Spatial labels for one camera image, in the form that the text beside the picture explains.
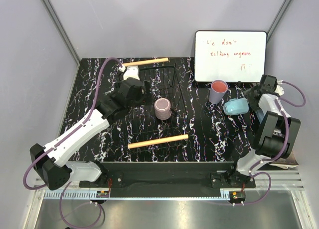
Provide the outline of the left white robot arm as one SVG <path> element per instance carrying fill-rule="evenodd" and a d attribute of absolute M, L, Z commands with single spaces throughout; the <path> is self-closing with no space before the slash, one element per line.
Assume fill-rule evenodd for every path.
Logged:
<path fill-rule="evenodd" d="M 116 88 L 98 96 L 93 108 L 68 131 L 44 146 L 30 148 L 32 167 L 50 190 L 57 190 L 74 181 L 96 187 L 107 185 L 108 170 L 97 161 L 70 161 L 71 156 L 91 138 L 125 118 L 134 107 L 151 98 L 150 83 L 128 78 Z"/>

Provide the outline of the lavender plastic cup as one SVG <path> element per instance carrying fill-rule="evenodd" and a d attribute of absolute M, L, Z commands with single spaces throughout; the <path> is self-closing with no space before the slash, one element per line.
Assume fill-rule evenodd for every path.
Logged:
<path fill-rule="evenodd" d="M 225 95 L 225 93 L 221 93 L 221 94 L 220 93 L 216 93 L 216 92 L 214 92 L 212 90 L 212 88 L 210 86 L 209 102 L 212 103 L 212 104 L 218 104 L 221 101 L 221 99 L 223 98 L 223 96 Z"/>

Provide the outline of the light blue faceted mug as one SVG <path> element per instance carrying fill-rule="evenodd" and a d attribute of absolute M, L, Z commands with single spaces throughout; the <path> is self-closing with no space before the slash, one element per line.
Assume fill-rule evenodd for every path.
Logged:
<path fill-rule="evenodd" d="M 224 104 L 223 110 L 229 116 L 246 114 L 249 111 L 249 104 L 246 98 L 231 99 Z"/>

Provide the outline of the black wire dish rack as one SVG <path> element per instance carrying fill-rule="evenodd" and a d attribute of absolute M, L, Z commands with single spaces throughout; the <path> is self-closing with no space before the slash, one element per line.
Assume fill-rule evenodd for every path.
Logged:
<path fill-rule="evenodd" d="M 145 83 L 143 105 L 128 115 L 126 137 L 133 154 L 176 153 L 188 143 L 187 111 L 176 67 L 133 65 L 120 68 L 123 79 Z"/>

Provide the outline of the pink plastic cup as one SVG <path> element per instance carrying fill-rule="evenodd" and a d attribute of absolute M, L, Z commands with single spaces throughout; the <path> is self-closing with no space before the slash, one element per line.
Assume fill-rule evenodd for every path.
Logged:
<path fill-rule="evenodd" d="M 228 90 L 228 85 L 224 81 L 214 81 L 211 88 L 216 93 L 225 93 Z"/>

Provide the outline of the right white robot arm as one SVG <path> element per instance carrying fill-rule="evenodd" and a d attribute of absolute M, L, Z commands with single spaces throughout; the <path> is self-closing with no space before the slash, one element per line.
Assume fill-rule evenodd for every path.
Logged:
<path fill-rule="evenodd" d="M 241 99 L 232 99 L 229 108 L 224 105 L 224 112 L 239 115 L 251 110 L 259 120 L 255 132 L 252 150 L 237 160 L 226 174 L 226 182 L 231 187 L 239 187 L 262 166 L 280 158 L 287 158 L 295 143 L 301 122 L 291 117 L 281 102 L 283 81 L 276 77 L 262 75 L 259 84 L 246 90 Z"/>

